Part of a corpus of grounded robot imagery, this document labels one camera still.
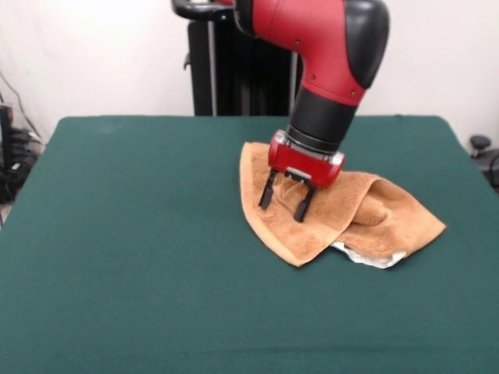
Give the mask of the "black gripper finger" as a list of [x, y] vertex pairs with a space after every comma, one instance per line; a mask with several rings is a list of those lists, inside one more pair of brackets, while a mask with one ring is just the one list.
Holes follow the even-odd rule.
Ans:
[[294, 213], [294, 220], [301, 223], [304, 220], [304, 217], [306, 216], [306, 213], [310, 207], [311, 201], [316, 193], [317, 187], [314, 185], [308, 185], [307, 186], [307, 193], [305, 197], [300, 201], [299, 205], [296, 208], [296, 211]]
[[278, 171], [272, 168], [265, 183], [262, 195], [260, 197], [259, 207], [262, 210], [266, 210], [271, 203], [272, 196], [274, 194], [273, 185], [277, 175]]

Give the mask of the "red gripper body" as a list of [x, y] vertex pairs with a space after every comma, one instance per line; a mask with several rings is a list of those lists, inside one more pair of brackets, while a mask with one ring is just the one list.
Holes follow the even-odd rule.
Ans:
[[267, 185], [272, 186], [277, 174], [287, 175], [298, 182], [319, 189], [328, 188], [342, 171], [345, 155], [317, 153], [291, 141], [284, 130], [278, 130], [271, 139], [268, 165], [271, 169]]

